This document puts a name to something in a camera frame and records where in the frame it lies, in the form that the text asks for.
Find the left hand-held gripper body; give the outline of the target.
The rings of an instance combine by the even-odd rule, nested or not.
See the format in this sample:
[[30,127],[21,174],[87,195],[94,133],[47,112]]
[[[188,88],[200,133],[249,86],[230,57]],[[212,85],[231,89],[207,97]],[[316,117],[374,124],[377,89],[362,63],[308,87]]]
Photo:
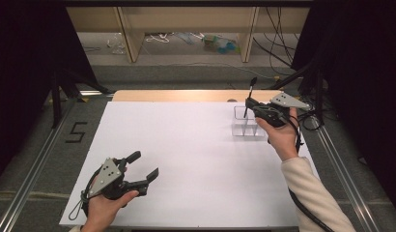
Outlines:
[[83,198],[89,200],[101,194],[107,199],[117,200],[133,190],[137,190],[139,196],[146,195],[148,189],[147,180],[133,183],[124,180],[127,164],[133,163],[135,160],[137,160],[137,157],[124,159],[107,158],[83,190]]

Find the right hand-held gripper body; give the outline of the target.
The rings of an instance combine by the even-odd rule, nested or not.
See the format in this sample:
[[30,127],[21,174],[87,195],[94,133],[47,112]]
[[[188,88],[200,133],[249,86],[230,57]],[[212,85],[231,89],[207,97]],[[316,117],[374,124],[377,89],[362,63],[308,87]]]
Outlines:
[[300,101],[284,92],[272,97],[266,106],[261,107],[265,114],[262,117],[271,126],[280,128],[285,126],[291,118],[290,108],[300,108],[310,110],[311,105]]

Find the black makeup brush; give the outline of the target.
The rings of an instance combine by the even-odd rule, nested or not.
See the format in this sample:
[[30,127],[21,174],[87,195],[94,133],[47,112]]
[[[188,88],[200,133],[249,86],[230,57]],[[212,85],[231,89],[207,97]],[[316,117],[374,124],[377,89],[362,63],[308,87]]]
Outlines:
[[[251,79],[250,85],[249,85],[248,98],[251,98],[251,95],[252,95],[252,92],[253,92],[253,87],[256,84],[257,80],[258,80],[258,77],[256,77],[256,76]],[[247,110],[248,110],[248,107],[245,104],[245,110],[244,110],[243,118],[247,117]]]

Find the clear acrylic organizer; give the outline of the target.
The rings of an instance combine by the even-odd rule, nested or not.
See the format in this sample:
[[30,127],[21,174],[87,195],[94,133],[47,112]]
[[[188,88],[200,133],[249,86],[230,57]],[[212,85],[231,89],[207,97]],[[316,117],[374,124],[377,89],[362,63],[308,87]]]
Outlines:
[[236,105],[232,118],[233,136],[265,136],[265,131],[255,122],[255,115],[243,105]]

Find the person's right hand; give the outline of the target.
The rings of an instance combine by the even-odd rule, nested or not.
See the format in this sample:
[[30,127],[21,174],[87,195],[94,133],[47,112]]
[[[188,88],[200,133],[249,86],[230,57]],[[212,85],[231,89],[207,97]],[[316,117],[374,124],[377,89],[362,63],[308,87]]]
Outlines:
[[297,110],[290,108],[290,122],[281,128],[271,126],[267,121],[257,117],[256,123],[266,131],[269,143],[282,161],[298,157],[297,141]]

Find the person's left hand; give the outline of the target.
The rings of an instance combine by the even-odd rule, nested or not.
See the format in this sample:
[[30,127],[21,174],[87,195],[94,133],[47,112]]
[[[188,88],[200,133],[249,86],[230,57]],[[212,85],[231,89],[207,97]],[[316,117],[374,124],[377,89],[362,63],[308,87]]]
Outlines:
[[87,220],[81,226],[80,232],[104,232],[114,221],[119,210],[138,194],[137,190],[132,190],[117,200],[107,199],[103,195],[91,198]]

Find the white table mat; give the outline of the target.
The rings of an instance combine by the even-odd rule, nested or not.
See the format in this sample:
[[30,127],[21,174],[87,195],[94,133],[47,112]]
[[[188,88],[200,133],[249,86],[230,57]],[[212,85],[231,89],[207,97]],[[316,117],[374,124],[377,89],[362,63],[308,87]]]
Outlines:
[[232,134],[231,102],[110,102],[60,220],[85,221],[73,208],[108,158],[135,151],[128,181],[157,169],[145,196],[114,223],[138,229],[269,229],[297,226],[280,159],[264,135]]

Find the black stand legs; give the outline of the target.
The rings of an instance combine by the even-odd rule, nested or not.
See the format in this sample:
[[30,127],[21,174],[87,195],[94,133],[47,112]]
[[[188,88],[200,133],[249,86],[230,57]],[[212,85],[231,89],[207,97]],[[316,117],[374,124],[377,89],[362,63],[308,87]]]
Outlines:
[[302,96],[308,96],[311,92],[315,93],[315,104],[312,112],[317,118],[318,127],[321,127],[325,124],[323,119],[323,73],[315,62],[309,62],[303,68],[268,87],[268,90],[281,89],[299,77],[302,80],[298,86],[298,92]]
[[56,128],[62,120],[62,108],[60,90],[66,94],[68,98],[77,99],[82,96],[76,84],[84,83],[85,85],[101,92],[102,94],[113,94],[113,91],[98,84],[96,80],[91,80],[77,72],[68,69],[59,69],[51,76],[51,97],[53,105],[53,125]]

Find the green plastic packet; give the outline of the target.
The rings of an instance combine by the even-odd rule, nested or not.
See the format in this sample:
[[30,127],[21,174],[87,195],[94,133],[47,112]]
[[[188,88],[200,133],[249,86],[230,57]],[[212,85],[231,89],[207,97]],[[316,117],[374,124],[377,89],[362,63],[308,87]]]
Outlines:
[[206,48],[212,48],[212,49],[217,48],[218,37],[215,35],[205,35],[202,41],[204,43],[204,47]]

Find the black curtain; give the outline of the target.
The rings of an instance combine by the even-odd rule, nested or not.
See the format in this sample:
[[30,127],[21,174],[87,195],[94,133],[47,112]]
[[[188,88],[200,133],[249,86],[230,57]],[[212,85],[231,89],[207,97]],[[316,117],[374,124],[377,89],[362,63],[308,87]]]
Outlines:
[[67,8],[48,0],[0,0],[0,177],[19,152],[51,89],[98,82]]
[[396,0],[314,0],[293,67],[314,58],[344,126],[396,209]]

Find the beige wooden shelf unit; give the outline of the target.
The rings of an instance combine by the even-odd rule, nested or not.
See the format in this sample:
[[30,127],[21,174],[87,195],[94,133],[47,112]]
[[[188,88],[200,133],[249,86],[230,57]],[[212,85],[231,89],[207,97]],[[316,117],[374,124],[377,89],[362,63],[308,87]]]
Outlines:
[[308,8],[291,7],[68,7],[78,32],[120,32],[127,58],[135,62],[147,33],[235,33],[241,60],[249,61],[253,36],[272,33],[299,34]]

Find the clear plastic bottle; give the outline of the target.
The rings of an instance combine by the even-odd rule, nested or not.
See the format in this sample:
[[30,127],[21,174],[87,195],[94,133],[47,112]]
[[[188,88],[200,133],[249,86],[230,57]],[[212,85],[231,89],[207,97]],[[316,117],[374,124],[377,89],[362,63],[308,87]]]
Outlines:
[[106,44],[111,49],[111,52],[113,54],[124,55],[127,53],[121,33],[115,33],[111,38],[107,40]]

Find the metal floor rail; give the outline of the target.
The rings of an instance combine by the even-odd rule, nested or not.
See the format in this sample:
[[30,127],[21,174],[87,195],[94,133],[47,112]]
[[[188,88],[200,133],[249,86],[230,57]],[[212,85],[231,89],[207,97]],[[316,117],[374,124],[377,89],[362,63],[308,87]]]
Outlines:
[[41,146],[41,149],[35,154],[33,163],[29,166],[28,172],[23,176],[23,182],[20,184],[15,193],[8,193],[8,197],[11,199],[11,201],[9,206],[6,208],[6,211],[0,218],[0,232],[12,231],[24,205],[26,204],[31,190],[42,173],[42,170],[74,105],[75,100],[66,100],[65,106],[62,109],[61,118],[46,134],[46,138]]
[[342,187],[347,194],[354,212],[364,230],[364,232],[380,232],[380,228],[374,219],[374,215],[363,199],[362,194],[358,190],[354,179],[347,170],[346,164],[343,162],[335,145],[330,138],[325,126],[316,116],[313,116],[312,124],[317,127],[317,134],[325,148],[328,158],[339,178]]

